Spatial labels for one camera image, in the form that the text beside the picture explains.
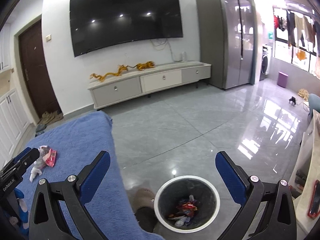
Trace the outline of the blue gloved left hand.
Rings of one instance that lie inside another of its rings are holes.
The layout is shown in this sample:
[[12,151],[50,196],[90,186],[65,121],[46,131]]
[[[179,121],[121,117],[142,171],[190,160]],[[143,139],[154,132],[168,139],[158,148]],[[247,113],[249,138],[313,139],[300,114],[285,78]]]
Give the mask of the blue gloved left hand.
[[24,238],[29,237],[29,212],[24,201],[24,194],[14,189],[6,198],[5,215],[10,223]]

